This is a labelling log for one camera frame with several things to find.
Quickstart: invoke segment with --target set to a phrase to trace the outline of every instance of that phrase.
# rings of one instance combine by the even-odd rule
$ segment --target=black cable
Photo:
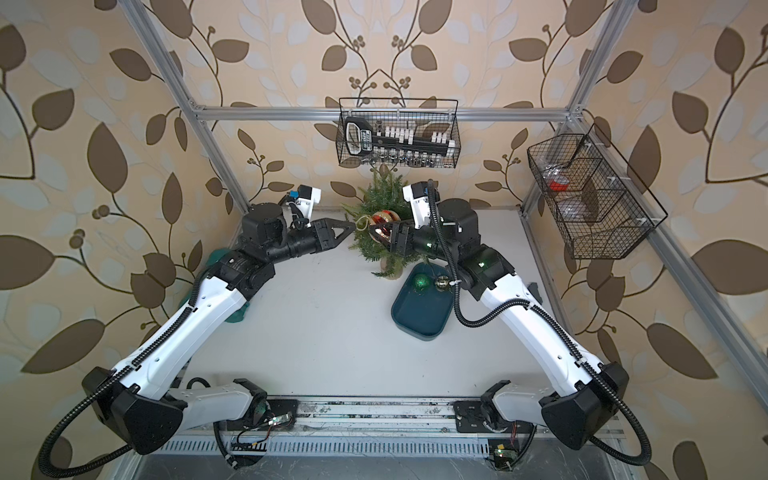
[[[190,299],[188,302],[192,307],[195,306],[197,303],[197,297],[200,295],[200,284],[203,282],[203,278],[205,278],[211,268],[212,266],[209,266],[200,272],[200,274],[195,279],[194,284],[192,285],[192,292],[190,293]],[[47,475],[48,477],[52,478],[75,477],[82,475],[85,472],[90,472],[91,470],[99,468],[102,465],[106,465],[112,460],[115,460],[117,457],[120,457],[121,455],[124,455],[132,450],[130,445],[124,445],[112,453],[108,453],[103,457],[96,458],[77,467],[59,468],[51,463],[51,452],[53,451],[53,446],[58,441],[59,437],[61,437],[61,434],[64,433],[64,430],[69,426],[69,424],[72,423],[74,419],[76,419],[78,415],[86,410],[86,408],[88,408],[93,402],[104,395],[105,392],[111,390],[112,386],[116,382],[122,380],[125,376],[140,366],[141,361],[137,360],[140,358],[141,360],[144,360],[149,355],[151,355],[154,350],[162,345],[162,343],[173,332],[175,332],[182,323],[184,323],[184,320],[187,319],[192,311],[193,309],[190,307],[185,308],[184,311],[178,316],[176,321],[174,321],[174,323],[168,328],[168,330],[166,330],[160,337],[153,341],[152,344],[150,344],[149,347],[147,347],[142,353],[137,355],[136,358],[131,361],[130,365],[125,366],[122,370],[116,372],[113,376],[103,381],[103,383],[99,385],[99,387],[97,387],[92,394],[80,401],[80,403],[78,403],[67,415],[64,416],[63,419],[61,419],[58,424],[56,424],[56,426],[51,430],[51,433],[49,433],[48,436],[45,437],[45,440],[43,440],[43,444],[40,446],[40,452],[38,453],[38,468],[43,475]]]
[[[442,225],[440,224],[440,214],[438,212],[437,203],[435,202],[435,185],[431,179],[428,180],[427,182],[427,198],[429,200],[430,223],[432,224],[432,228],[435,230],[438,244],[440,248],[442,248],[443,253],[445,254],[445,259],[448,261],[449,273],[451,274],[452,279],[456,281],[458,280],[458,273],[457,273],[458,269],[456,268],[456,263],[453,259],[453,255],[451,254],[451,250],[448,248],[448,244],[445,241],[445,237],[443,236],[443,233],[442,233]],[[469,327],[483,326],[486,323],[493,320],[494,318],[496,318],[500,313],[502,313],[504,310],[506,310],[511,306],[523,306],[526,309],[528,309],[529,306],[531,305],[529,301],[523,300],[523,299],[507,300],[506,302],[494,308],[488,315],[482,317],[480,320],[470,321],[464,318],[458,305],[458,299],[461,293],[461,290],[459,289],[459,286],[458,286],[458,282],[456,282],[452,286],[452,290],[453,290],[453,310],[456,314],[456,318],[462,325],[469,326]],[[560,339],[568,348],[568,351],[571,352],[571,355],[577,360],[579,365],[585,370],[587,370],[587,373],[589,373],[592,379],[596,382],[600,390],[602,390],[603,393],[605,393],[605,395],[610,399],[610,401],[618,407],[618,409],[621,411],[622,414],[624,414],[624,417],[627,418],[627,421],[629,422],[630,426],[634,430],[635,435],[637,435],[637,440],[640,442],[641,452],[639,455],[626,455],[623,452],[619,452],[618,450],[613,449],[612,447],[606,445],[604,442],[596,438],[594,435],[592,435],[589,438],[590,442],[595,444],[599,449],[603,450],[604,452],[614,457],[615,459],[620,460],[621,462],[627,463],[629,465],[639,466],[639,465],[646,465],[648,462],[650,462],[650,456],[651,456],[650,440],[648,440],[648,435],[646,435],[645,430],[643,430],[643,426],[640,424],[640,421],[637,420],[637,417],[634,416],[634,413],[632,413],[632,411],[627,406],[627,404],[624,403],[624,401],[621,398],[619,398],[616,392],[605,382],[605,380],[603,380],[603,377],[601,377],[594,370],[594,368],[592,368],[592,365],[590,365],[586,360],[584,360],[584,356],[581,354],[581,351],[578,349],[578,347],[576,347],[576,344],[574,343],[573,339],[565,332],[565,330],[563,330],[560,324],[558,324],[549,315],[549,313],[547,313],[544,309],[542,309],[538,305],[530,306],[530,310],[533,310],[537,315],[539,315],[555,331],[555,333],[558,334]]]

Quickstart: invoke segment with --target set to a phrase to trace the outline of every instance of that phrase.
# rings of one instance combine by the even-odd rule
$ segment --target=small christmas tree
[[[360,254],[369,262],[378,262],[384,259],[385,268],[375,272],[376,276],[392,276],[405,265],[413,263],[420,258],[417,253],[407,257],[401,257],[389,252],[384,246],[371,238],[368,233],[368,220],[371,216],[382,210],[395,212],[400,220],[413,218],[411,206],[402,198],[402,188],[407,185],[402,175],[395,177],[394,173],[386,165],[378,170],[373,169],[373,182],[363,190],[362,203],[355,206],[342,205],[344,217],[347,221],[353,221],[358,225],[355,231],[355,241],[350,249],[360,250]]]

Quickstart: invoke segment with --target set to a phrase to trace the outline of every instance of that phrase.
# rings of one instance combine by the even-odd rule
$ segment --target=wallpaper
[[[654,282],[662,265],[648,242],[624,260],[578,261],[549,209],[530,220],[576,339],[630,376],[624,401],[653,447],[639,470],[649,480],[763,478],[768,416],[672,276]]]
[[[3,478],[42,478],[84,374],[152,334],[240,220],[114,3],[0,2]],[[118,446],[86,412],[55,463]]]
[[[762,349],[767,22],[765,2],[641,1],[586,110]],[[577,338],[630,375],[647,477],[763,478],[768,418],[650,245],[576,261],[543,203],[531,222]]]
[[[563,107],[607,0],[146,0],[199,104]]]
[[[323,207],[354,204],[357,189],[367,187],[373,177],[368,164],[339,166],[335,124],[222,121],[219,125],[216,139],[248,199],[255,203],[277,201],[284,195],[279,192],[308,184],[323,190]],[[394,173],[409,183],[433,178],[444,198],[462,197],[475,206],[521,204],[533,182],[525,149],[551,136],[549,126],[496,122],[481,127],[459,125],[462,153],[456,169],[399,165]],[[211,193],[217,194],[219,184],[211,180]]]
[[[766,38],[768,3],[659,2],[632,18],[586,114],[651,185],[677,239],[764,352]],[[617,75],[628,55],[636,68]]]

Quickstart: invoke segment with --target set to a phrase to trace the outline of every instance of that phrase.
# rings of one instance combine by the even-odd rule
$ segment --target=ventilation grate
[[[218,455],[213,439],[199,435],[178,435],[157,453],[165,455]],[[244,441],[257,437],[243,436]],[[282,456],[365,456],[365,457],[470,457],[487,458],[488,441],[482,439],[392,439],[360,437],[297,437],[280,435],[269,439],[258,452],[238,452],[238,455],[266,453]]]

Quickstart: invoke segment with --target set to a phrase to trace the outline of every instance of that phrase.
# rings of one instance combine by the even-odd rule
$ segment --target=hanging wire basket
[[[457,100],[440,98],[340,98],[339,165],[456,168],[457,109]]]
[[[604,135],[561,134],[528,148],[528,165],[574,259],[626,257],[668,214],[629,163],[617,171],[601,153]],[[648,211],[630,192],[652,200]]]

